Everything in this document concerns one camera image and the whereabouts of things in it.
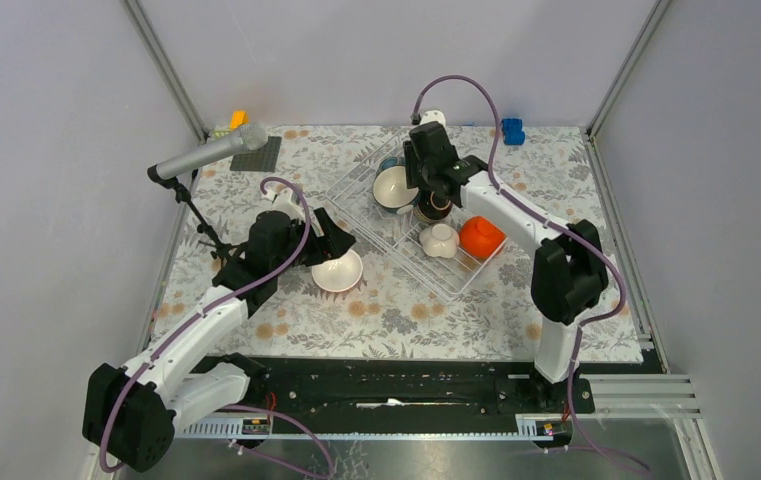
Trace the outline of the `orange bowl white inside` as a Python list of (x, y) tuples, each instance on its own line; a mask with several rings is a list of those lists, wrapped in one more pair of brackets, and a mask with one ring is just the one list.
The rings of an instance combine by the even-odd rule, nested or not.
[(312, 266), (310, 272), (314, 283), (322, 290), (342, 293), (357, 285), (363, 269), (361, 256), (350, 250), (338, 259)]

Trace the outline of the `black bowl patterned rim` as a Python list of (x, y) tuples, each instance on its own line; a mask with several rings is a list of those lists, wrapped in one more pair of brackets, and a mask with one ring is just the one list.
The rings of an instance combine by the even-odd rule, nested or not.
[(453, 207), (450, 200), (437, 197), (434, 192), (422, 192), (413, 209), (413, 215), (422, 223), (434, 224), (446, 219)]

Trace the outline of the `dark blue floral bowl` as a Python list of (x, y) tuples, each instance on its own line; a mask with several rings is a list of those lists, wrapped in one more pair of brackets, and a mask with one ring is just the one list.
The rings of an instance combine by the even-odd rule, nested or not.
[(380, 174), (390, 168), (396, 167), (396, 166), (404, 166), (405, 165), (405, 158), (401, 156), (389, 156), (383, 159), (378, 168), (377, 168), (377, 174)]

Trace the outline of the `teal square ceramic cup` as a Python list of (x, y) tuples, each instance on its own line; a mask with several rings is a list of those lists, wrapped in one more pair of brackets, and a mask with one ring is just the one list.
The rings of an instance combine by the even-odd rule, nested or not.
[(419, 190), (407, 185), (404, 166), (392, 166), (379, 172), (371, 193), (384, 211), (397, 215), (411, 212), (419, 199)]

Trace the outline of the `white flower-shaped bowl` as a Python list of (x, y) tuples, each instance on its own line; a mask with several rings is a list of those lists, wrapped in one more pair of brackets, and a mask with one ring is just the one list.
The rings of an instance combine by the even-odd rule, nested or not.
[(458, 251), (460, 238), (453, 227), (437, 223), (420, 232), (419, 243), (428, 257), (450, 259)]

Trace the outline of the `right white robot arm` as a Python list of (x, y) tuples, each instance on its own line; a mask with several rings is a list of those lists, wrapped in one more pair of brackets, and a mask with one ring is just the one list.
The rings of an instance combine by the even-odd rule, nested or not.
[(403, 142), (406, 182), (419, 192), (413, 212), (424, 222), (458, 208), (480, 216), (533, 260), (531, 298), (545, 320), (529, 386), (531, 402), (553, 412), (569, 398), (566, 379), (577, 339), (577, 317), (595, 307), (609, 285), (600, 236), (587, 220), (568, 223), (528, 203), (480, 158), (462, 157), (445, 127), (414, 127)]

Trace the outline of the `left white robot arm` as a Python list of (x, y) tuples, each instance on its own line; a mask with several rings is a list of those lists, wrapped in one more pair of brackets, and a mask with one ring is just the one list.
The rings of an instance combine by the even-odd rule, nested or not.
[(176, 434), (227, 405), (252, 411), (265, 401), (260, 365), (237, 356), (202, 374), (194, 368), (227, 333), (247, 321), (276, 291), (293, 266), (316, 266), (347, 254), (355, 237), (325, 209), (317, 222), (268, 210), (189, 315), (155, 344), (120, 367), (102, 364), (90, 375), (82, 435), (137, 472), (154, 467)]

